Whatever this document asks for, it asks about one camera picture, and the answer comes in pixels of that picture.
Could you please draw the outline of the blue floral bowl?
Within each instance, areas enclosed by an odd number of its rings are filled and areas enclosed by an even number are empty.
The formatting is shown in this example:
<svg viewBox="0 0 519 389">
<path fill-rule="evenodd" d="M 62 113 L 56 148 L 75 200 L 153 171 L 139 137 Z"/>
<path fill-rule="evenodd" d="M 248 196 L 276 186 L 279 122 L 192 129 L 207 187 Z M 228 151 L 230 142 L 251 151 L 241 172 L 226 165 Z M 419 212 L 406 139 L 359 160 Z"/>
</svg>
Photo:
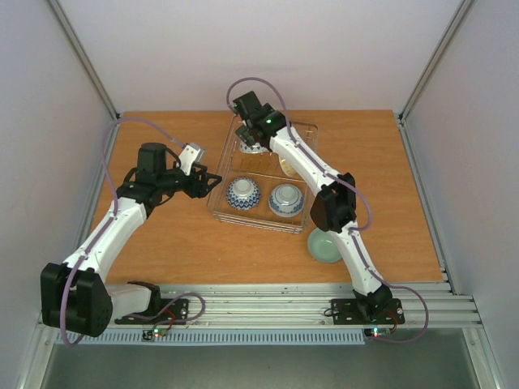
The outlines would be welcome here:
<svg viewBox="0 0 519 389">
<path fill-rule="evenodd" d="M 298 215 L 304 205 L 304 196 L 301 190 L 292 184 L 276 186 L 268 198 L 271 211 L 280 217 L 290 218 Z"/>
</svg>

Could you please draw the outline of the yellow sun bowl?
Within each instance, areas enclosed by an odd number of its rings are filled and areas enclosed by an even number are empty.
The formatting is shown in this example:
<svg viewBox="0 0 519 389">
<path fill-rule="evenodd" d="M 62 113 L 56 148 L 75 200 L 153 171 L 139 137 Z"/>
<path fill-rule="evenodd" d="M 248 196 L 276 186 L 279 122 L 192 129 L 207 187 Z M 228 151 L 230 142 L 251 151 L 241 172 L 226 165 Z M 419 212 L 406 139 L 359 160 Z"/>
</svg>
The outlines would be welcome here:
<svg viewBox="0 0 519 389">
<path fill-rule="evenodd" d="M 297 175 L 297 172 L 295 171 L 294 167 L 285 158 L 280 158 L 279 164 L 282 172 L 287 177 L 295 177 Z"/>
</svg>

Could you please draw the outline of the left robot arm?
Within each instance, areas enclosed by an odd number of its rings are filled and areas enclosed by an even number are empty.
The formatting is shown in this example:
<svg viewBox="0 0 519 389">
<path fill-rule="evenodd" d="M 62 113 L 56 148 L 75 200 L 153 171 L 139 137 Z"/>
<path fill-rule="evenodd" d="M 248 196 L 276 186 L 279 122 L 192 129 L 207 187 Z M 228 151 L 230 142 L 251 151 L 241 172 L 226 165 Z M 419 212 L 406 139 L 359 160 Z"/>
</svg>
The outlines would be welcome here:
<svg viewBox="0 0 519 389">
<path fill-rule="evenodd" d="M 156 322 L 168 306 L 158 286 L 131 281 L 105 284 L 110 268 L 132 234 L 152 212 L 182 192 L 206 197 L 221 177 L 203 165 L 205 150 L 195 143 L 175 154 L 163 143 L 141 145 L 137 165 L 115 189 L 109 210 L 86 240 L 62 263 L 41 272 L 41 319 L 60 330 L 98 337 L 109 323 L 122 318 Z"/>
</svg>

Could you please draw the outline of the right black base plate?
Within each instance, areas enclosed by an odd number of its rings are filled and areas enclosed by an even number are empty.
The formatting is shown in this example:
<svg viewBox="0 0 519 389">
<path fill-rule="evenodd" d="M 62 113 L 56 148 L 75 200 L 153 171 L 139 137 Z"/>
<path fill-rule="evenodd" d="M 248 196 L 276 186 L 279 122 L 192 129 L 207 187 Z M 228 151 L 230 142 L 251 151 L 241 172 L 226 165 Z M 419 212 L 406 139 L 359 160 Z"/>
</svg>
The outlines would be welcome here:
<svg viewBox="0 0 519 389">
<path fill-rule="evenodd" d="M 329 313 L 334 325 L 401 325 L 405 323 L 401 301 L 393 298 L 374 318 L 361 315 L 355 299 L 338 298 L 330 301 Z"/>
</svg>

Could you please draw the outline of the red patterned bowl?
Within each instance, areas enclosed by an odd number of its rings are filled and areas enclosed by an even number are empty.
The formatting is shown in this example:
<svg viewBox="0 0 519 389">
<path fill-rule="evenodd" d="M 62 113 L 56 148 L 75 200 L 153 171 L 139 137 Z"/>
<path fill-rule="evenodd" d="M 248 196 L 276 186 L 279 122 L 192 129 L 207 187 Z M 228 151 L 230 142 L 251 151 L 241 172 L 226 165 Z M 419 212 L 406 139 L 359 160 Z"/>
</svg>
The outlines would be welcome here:
<svg viewBox="0 0 519 389">
<path fill-rule="evenodd" d="M 226 202 L 234 209 L 248 211 L 261 200 L 259 185 L 248 177 L 237 177 L 227 187 Z"/>
</svg>

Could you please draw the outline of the circuit board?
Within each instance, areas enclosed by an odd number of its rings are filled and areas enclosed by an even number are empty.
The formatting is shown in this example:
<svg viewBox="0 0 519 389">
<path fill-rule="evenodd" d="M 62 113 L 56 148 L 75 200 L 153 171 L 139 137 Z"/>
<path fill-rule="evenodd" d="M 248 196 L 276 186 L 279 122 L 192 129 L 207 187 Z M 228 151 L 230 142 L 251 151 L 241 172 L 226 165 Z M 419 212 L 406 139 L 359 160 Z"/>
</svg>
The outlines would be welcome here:
<svg viewBox="0 0 519 389">
<path fill-rule="evenodd" d="M 169 331 L 163 328 L 155 328 L 152 330 L 143 330 L 141 334 L 142 341 L 155 341 L 160 338 L 166 337 Z"/>
<path fill-rule="evenodd" d="M 389 336 L 393 333 L 392 328 L 371 327 L 364 330 L 364 335 L 370 338 L 380 338 L 381 336 Z"/>
</svg>

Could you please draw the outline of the left circuit board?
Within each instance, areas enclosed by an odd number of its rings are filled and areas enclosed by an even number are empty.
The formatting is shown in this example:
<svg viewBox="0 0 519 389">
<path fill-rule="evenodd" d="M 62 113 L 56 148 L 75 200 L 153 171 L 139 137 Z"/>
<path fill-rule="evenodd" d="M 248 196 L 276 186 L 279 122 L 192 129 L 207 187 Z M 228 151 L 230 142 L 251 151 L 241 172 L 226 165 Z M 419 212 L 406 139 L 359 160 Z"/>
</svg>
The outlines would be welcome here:
<svg viewBox="0 0 519 389">
<path fill-rule="evenodd" d="M 155 328 L 152 330 L 143 330 L 141 334 L 142 341 L 155 341 L 160 338 L 166 337 L 169 331 L 163 328 Z"/>
</svg>

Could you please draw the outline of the right circuit board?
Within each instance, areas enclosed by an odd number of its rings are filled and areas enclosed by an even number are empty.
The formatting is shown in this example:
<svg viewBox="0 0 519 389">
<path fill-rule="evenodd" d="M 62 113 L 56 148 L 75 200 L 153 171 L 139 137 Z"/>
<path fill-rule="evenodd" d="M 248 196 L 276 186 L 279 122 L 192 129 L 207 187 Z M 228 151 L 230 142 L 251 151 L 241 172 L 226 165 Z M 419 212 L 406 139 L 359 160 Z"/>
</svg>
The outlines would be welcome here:
<svg viewBox="0 0 519 389">
<path fill-rule="evenodd" d="M 393 333 L 392 328 L 371 327 L 364 330 L 364 335 L 370 338 L 380 338 L 381 336 L 389 336 Z"/>
</svg>

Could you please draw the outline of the pale green bowl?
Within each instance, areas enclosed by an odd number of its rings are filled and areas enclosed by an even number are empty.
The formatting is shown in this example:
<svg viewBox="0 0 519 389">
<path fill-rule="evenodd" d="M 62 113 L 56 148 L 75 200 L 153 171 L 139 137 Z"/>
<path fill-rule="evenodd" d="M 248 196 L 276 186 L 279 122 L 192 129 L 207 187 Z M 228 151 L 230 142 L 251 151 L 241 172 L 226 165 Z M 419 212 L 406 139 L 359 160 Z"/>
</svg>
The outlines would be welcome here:
<svg viewBox="0 0 519 389">
<path fill-rule="evenodd" d="M 342 260 L 341 253 L 329 234 L 319 228 L 313 229 L 309 234 L 307 249 L 321 263 L 337 263 Z"/>
</svg>

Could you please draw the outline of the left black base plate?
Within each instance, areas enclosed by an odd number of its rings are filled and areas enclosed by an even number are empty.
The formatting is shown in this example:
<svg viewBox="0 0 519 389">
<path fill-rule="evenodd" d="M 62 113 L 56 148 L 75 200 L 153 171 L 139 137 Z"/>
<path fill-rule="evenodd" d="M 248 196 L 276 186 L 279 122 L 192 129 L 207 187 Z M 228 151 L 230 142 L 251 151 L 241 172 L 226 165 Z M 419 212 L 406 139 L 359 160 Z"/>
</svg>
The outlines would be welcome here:
<svg viewBox="0 0 519 389">
<path fill-rule="evenodd" d="M 175 320 L 186 319 L 190 313 L 190 302 L 187 298 L 181 298 L 174 304 L 170 305 L 164 312 L 153 319 L 142 319 L 131 316 L 117 318 L 114 323 L 117 325 L 152 325 L 161 321 L 170 322 L 173 318 Z"/>
</svg>

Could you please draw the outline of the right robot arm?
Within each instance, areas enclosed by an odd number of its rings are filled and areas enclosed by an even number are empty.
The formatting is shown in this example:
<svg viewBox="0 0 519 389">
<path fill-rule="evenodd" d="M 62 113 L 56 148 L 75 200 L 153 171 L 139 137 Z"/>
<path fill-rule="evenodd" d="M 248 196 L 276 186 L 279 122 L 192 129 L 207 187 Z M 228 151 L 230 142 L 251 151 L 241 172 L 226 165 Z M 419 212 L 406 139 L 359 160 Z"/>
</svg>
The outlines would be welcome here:
<svg viewBox="0 0 519 389">
<path fill-rule="evenodd" d="M 369 323 L 385 314 L 392 293 L 365 247 L 356 215 L 361 197 L 354 177 L 327 165 L 302 139 L 290 120 L 269 104 L 261 104 L 248 92 L 229 104 L 242 119 L 236 131 L 247 145 L 259 143 L 285 158 L 315 196 L 310 215 L 315 226 L 327 233 L 350 273 L 357 310 Z"/>
</svg>

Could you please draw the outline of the pink scale pattern bowl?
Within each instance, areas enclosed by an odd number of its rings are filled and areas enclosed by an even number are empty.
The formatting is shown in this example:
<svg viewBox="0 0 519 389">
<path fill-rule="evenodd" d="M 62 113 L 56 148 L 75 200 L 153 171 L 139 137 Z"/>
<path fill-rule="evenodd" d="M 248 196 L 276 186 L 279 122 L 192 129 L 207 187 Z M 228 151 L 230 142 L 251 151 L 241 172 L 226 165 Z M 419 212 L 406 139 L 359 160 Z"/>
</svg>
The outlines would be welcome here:
<svg viewBox="0 0 519 389">
<path fill-rule="evenodd" d="M 263 147 L 260 143 L 254 143 L 248 145 L 242 140 L 239 141 L 239 151 L 244 154 L 261 154 L 267 151 L 267 148 Z"/>
</svg>

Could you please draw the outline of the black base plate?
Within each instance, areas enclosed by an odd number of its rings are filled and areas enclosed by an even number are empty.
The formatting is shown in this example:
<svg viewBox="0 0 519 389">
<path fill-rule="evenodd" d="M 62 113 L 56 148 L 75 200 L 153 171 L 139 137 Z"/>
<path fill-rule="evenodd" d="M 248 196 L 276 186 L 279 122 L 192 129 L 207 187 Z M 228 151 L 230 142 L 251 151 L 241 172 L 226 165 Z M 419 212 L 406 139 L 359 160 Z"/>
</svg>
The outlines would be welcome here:
<svg viewBox="0 0 519 389">
<path fill-rule="evenodd" d="M 170 322 L 173 318 L 175 320 L 186 319 L 190 313 L 190 302 L 187 298 L 181 298 L 174 304 L 170 305 L 164 312 L 153 319 L 142 319 L 131 316 L 117 318 L 114 323 L 117 325 L 152 325 L 161 321 Z"/>
<path fill-rule="evenodd" d="M 401 301 L 393 298 L 374 318 L 361 315 L 355 299 L 338 298 L 330 301 L 329 313 L 334 325 L 401 325 L 405 323 Z"/>
</svg>

